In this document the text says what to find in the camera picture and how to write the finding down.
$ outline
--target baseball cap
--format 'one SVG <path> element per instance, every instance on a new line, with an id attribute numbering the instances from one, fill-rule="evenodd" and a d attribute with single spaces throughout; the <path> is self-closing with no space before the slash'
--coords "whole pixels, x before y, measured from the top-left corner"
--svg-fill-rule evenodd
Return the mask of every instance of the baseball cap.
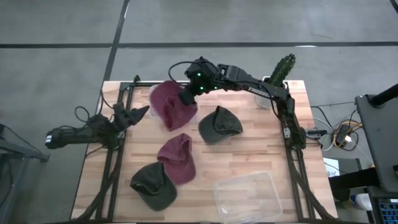
<path id="1" fill-rule="evenodd" d="M 182 87 L 167 80 L 159 84 L 149 95 L 149 101 L 154 111 L 162 119 L 169 131 L 181 128 L 187 124 L 198 111 L 196 104 L 185 106 L 178 93 Z"/>
<path id="2" fill-rule="evenodd" d="M 217 106 L 214 112 L 199 122 L 200 136 L 208 144 L 217 143 L 242 132 L 243 128 L 239 119 L 222 106 Z"/>
<path id="3" fill-rule="evenodd" d="M 177 190 L 160 162 L 141 168 L 132 177 L 130 187 L 156 212 L 164 210 L 177 198 Z"/>
<path id="4" fill-rule="evenodd" d="M 192 157 L 192 138 L 180 134 L 168 140 L 157 154 L 166 174 L 175 184 L 186 184 L 197 174 Z"/>

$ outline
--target clear plastic bin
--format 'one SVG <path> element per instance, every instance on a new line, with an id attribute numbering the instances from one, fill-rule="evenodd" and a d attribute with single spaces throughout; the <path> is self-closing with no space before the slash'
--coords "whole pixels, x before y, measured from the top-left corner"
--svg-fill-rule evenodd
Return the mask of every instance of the clear plastic bin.
<path id="1" fill-rule="evenodd" d="M 157 86 L 158 86 L 158 85 L 153 85 L 153 86 L 151 86 L 151 87 L 149 88 L 149 94 L 148 94 L 148 95 L 150 95 L 150 93 L 152 93 L 152 91 L 153 91 Z M 154 117 L 158 116 L 157 113 L 156 113 L 155 110 L 154 110 L 154 107 L 153 107 L 152 104 L 150 103 L 150 100 L 149 100 L 149 116 L 151 116 L 151 118 L 154 118 Z"/>
<path id="2" fill-rule="evenodd" d="M 276 222 L 282 214 L 274 181 L 267 172 L 219 182 L 214 195 L 224 224 Z"/>

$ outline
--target concrete floor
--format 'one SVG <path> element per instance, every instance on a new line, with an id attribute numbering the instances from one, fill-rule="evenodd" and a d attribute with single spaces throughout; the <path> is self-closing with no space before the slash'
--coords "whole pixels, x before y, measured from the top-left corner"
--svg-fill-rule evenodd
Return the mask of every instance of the concrete floor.
<path id="1" fill-rule="evenodd" d="M 111 43 L 122 4 L 123 0 L 0 0 L 0 44 Z M 388 0 L 132 0 L 120 42 L 398 41 L 397 21 Z M 50 151 L 44 147 L 44 136 L 56 126 L 79 126 L 73 115 L 78 105 L 94 112 L 109 52 L 0 49 L 0 123 L 51 154 L 46 164 L 30 162 L 14 223 L 68 220 L 86 146 Z M 132 80 L 134 75 L 165 80 L 171 64 L 201 55 L 260 78 L 289 53 L 297 56 L 289 79 L 305 80 L 312 105 L 353 101 L 398 81 L 398 47 L 119 49 L 110 80 Z M 174 70 L 176 79 L 183 79 L 183 69 Z M 324 107 L 333 124 L 354 109 Z M 323 119 L 319 111 L 313 113 Z M 359 146 L 370 156 L 363 132 L 359 135 Z M 333 148 L 323 155 L 357 157 L 363 167 L 370 165 L 358 150 Z M 339 214 L 344 220 L 367 220 L 363 213 Z"/>

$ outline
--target metal bracket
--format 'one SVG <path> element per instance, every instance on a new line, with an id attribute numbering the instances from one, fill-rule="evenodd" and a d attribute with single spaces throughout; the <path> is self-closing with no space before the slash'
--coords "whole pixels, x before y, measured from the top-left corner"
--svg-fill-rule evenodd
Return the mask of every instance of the metal bracket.
<path id="1" fill-rule="evenodd" d="M 119 91 L 124 91 L 131 86 L 131 82 L 120 83 Z"/>
<path id="2" fill-rule="evenodd" d="M 284 128 L 284 136 L 285 136 L 285 138 L 290 138 L 290 129 L 289 128 Z"/>

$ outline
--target butcher block tabletop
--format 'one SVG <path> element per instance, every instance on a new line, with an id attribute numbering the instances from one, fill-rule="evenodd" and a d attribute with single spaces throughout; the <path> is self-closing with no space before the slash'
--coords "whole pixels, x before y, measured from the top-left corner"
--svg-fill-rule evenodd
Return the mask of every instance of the butcher block tabletop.
<path id="1" fill-rule="evenodd" d="M 304 82 L 299 80 L 288 83 L 290 93 L 295 99 L 295 113 L 300 125 L 313 128 L 314 122 Z M 104 98 L 109 104 L 116 103 L 119 85 L 120 82 L 104 83 Z M 220 222 L 213 192 L 215 184 L 258 172 L 268 172 L 274 181 L 283 209 L 282 215 L 276 221 L 297 221 L 280 121 L 272 110 L 258 107 L 255 95 L 246 91 L 212 91 L 207 95 L 197 96 L 196 101 L 196 117 L 175 131 L 167 131 L 159 117 L 150 115 L 150 110 L 138 124 L 127 129 L 113 221 Z M 149 105 L 149 87 L 135 87 L 132 108 L 145 105 Z M 243 133 L 225 139 L 219 144 L 207 145 L 198 132 L 198 124 L 217 106 L 229 109 L 239 118 Z M 113 111 L 104 105 L 102 113 L 110 117 Z M 159 149 L 167 140 L 181 133 L 192 138 L 192 154 L 197 175 L 191 182 L 177 186 L 178 196 L 171 206 L 161 212 L 155 212 L 129 186 L 131 177 L 143 166 L 157 162 Z M 90 144 L 88 152 L 99 146 Z M 337 217 L 320 147 L 307 144 L 303 156 L 311 191 L 326 210 Z M 101 149 L 85 159 L 71 218 L 81 215 L 98 193 L 105 158 L 106 149 Z M 302 192 L 300 198 L 307 217 Z M 108 211 L 108 201 L 109 196 L 105 199 L 104 214 Z"/>

